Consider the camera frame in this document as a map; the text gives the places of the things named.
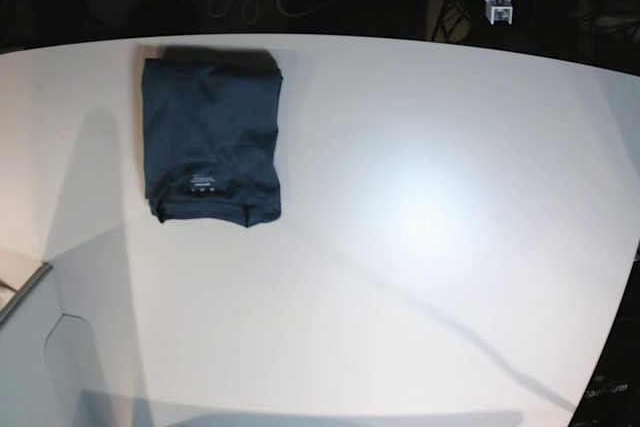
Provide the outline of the dark navy t-shirt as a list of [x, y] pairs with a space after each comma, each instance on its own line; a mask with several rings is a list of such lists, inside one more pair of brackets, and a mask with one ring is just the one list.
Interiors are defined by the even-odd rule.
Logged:
[[145, 198], [161, 223], [277, 220], [281, 70], [264, 49], [169, 46], [144, 61]]

